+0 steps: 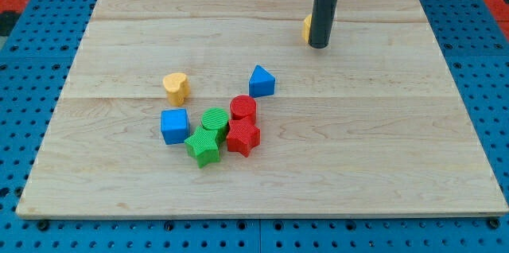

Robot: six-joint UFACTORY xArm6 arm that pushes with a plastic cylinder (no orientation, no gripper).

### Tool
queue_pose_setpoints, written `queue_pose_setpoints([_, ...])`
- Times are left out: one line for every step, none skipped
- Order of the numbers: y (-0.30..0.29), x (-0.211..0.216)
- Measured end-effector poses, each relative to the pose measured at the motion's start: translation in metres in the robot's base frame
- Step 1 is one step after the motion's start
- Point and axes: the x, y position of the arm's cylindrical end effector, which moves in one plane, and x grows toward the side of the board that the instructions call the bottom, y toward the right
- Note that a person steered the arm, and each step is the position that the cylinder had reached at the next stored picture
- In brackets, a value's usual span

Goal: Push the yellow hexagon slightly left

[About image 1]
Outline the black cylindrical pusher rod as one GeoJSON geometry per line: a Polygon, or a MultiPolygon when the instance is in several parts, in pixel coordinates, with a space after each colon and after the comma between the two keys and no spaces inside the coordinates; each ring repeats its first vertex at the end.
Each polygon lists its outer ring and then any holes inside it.
{"type": "Polygon", "coordinates": [[[308,44],[315,49],[328,46],[337,0],[313,0],[308,44]]]}

